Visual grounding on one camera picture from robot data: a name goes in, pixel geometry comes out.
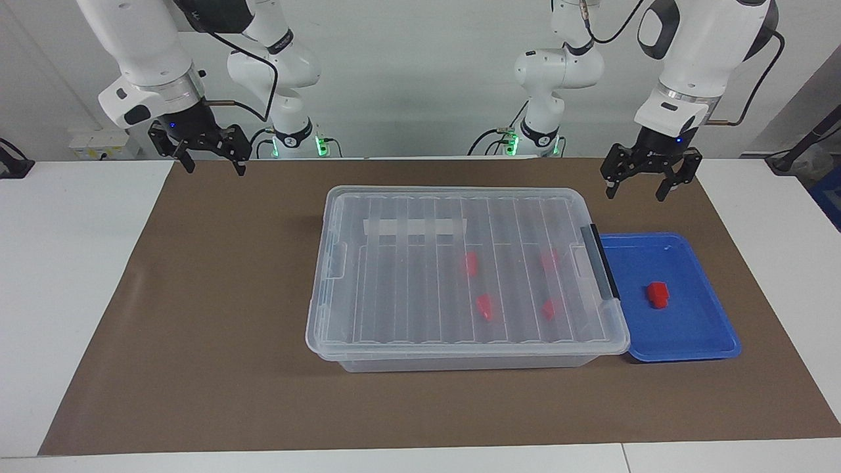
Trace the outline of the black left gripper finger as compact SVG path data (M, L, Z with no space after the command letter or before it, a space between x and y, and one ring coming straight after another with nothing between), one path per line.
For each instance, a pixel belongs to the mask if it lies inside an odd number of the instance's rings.
M602 162L602 177L606 181L606 196L615 198L619 186L627 179L628 149L619 143L613 144Z
M688 148L681 154L667 156L661 160L660 173L664 175L664 179L656 191L657 201L665 201L671 191L691 183L702 159L702 153L697 148Z

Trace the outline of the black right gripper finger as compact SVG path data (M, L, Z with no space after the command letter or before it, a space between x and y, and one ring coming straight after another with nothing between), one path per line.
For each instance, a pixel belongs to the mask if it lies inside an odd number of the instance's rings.
M195 170L195 163L187 150L187 141L180 140L177 143L174 143L168 133L166 133L162 124L150 125L149 138L160 156L163 158L171 158L180 162L187 173L193 173Z
M228 159L238 176L244 176L246 165L252 153L250 139L239 125L231 125L221 131L221 156Z

